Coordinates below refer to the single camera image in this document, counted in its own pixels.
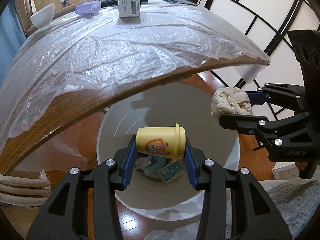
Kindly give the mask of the beige paper wad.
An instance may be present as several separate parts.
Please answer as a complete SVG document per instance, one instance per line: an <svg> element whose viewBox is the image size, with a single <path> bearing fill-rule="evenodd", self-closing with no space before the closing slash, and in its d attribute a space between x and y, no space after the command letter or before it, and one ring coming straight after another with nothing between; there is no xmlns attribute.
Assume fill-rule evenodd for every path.
<svg viewBox="0 0 320 240"><path fill-rule="evenodd" d="M212 96L211 114L217 119L224 114L253 115L248 94L240 88L219 88Z"/></svg>

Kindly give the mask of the dental floss plastic box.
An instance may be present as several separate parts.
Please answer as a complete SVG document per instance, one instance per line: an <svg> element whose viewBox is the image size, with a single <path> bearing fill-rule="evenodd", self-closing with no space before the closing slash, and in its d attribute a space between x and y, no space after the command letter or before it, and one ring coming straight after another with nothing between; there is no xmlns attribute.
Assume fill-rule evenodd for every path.
<svg viewBox="0 0 320 240"><path fill-rule="evenodd" d="M157 171L159 177L164 183L169 183L184 172L183 166L179 161L169 163Z"/></svg>

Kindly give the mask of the yellow cartoon paper cup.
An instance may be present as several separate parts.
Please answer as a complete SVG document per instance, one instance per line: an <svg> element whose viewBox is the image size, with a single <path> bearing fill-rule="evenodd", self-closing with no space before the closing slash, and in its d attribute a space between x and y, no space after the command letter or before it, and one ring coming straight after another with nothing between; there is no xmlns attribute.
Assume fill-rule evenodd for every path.
<svg viewBox="0 0 320 240"><path fill-rule="evenodd" d="M185 144L185 129L179 124L172 127L143 127L136 134L138 152L173 161L183 158Z"/></svg>

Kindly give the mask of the white round trash bin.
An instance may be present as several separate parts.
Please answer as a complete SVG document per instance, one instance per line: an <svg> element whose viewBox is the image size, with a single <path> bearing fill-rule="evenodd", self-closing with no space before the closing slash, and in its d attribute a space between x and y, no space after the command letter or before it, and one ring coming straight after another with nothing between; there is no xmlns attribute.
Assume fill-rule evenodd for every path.
<svg viewBox="0 0 320 240"><path fill-rule="evenodd" d="M204 192L189 183L183 164L187 145L222 167L236 170L240 142L211 114L212 97L176 82L138 93L107 111L98 133L99 163L136 139L139 157L131 181L116 199L151 219L177 221L201 214Z"/></svg>

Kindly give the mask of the grey rug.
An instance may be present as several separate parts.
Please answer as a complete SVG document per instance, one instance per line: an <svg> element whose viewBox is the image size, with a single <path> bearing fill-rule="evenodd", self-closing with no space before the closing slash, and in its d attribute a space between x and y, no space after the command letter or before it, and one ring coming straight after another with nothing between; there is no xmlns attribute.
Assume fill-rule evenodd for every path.
<svg viewBox="0 0 320 240"><path fill-rule="evenodd" d="M259 183L279 210L291 239L319 239L319 181L301 184L266 180ZM225 239L231 239L232 212L227 214L226 223Z"/></svg>

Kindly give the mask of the shoji screen divider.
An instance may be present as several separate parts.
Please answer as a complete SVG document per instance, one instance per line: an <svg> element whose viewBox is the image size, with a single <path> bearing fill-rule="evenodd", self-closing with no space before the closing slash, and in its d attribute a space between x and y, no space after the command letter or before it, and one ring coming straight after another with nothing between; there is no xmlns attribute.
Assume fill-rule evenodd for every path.
<svg viewBox="0 0 320 240"><path fill-rule="evenodd" d="M248 67L227 67L199 74L213 89L239 87L255 91L269 82L304 84L287 33L319 30L319 19L307 0L197 0L197 3L238 28L271 59L271 64L251 83L243 79Z"/></svg>

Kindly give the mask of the black smartphone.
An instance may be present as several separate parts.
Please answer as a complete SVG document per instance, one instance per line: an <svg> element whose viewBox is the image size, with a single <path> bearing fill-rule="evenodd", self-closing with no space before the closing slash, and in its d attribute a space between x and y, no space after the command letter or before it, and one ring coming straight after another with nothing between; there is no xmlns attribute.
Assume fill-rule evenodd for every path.
<svg viewBox="0 0 320 240"><path fill-rule="evenodd" d="M185 4L185 5L197 6L196 3L193 3L193 2L188 1L188 0L163 0L163 1L169 2L169 3L176 3L176 4Z"/></svg>

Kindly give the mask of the white blue carton box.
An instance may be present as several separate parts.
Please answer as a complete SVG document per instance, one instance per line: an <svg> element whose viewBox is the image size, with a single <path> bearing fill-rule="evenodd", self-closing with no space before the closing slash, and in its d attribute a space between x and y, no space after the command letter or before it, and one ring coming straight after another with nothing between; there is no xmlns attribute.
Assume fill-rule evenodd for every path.
<svg viewBox="0 0 320 240"><path fill-rule="evenodd" d="M139 17L141 0L118 0L119 18Z"/></svg>

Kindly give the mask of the blue curtain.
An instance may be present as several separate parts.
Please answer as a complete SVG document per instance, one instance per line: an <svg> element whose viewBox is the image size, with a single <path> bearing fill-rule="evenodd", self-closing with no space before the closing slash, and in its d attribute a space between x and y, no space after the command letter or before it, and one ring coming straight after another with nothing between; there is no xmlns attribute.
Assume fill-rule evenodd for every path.
<svg viewBox="0 0 320 240"><path fill-rule="evenodd" d="M0 17L0 85L25 40L16 13L15 0L10 0Z"/></svg>

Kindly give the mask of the white footed bowl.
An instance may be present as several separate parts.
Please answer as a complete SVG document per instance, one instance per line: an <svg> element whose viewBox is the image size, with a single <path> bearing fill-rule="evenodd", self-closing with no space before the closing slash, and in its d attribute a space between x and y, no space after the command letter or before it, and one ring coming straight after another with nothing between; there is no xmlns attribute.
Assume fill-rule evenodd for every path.
<svg viewBox="0 0 320 240"><path fill-rule="evenodd" d="M33 14L30 21L35 28L43 28L53 20L54 14L55 4L52 3Z"/></svg>

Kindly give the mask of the purple plastic hair roller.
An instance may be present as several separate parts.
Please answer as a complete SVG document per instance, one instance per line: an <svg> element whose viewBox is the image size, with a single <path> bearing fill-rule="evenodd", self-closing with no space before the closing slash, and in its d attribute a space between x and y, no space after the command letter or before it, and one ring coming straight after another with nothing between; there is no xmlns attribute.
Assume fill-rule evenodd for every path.
<svg viewBox="0 0 320 240"><path fill-rule="evenodd" d="M75 13L78 15L93 15L100 11L101 2L91 1L85 2L75 6Z"/></svg>

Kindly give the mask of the photo card on wall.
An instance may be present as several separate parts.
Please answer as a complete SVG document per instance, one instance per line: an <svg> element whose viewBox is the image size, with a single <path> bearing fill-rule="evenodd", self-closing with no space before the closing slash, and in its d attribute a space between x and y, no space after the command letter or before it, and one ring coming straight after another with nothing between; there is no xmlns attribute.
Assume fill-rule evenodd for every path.
<svg viewBox="0 0 320 240"><path fill-rule="evenodd" d="M70 0L61 0L61 7L64 8L69 6Z"/></svg>

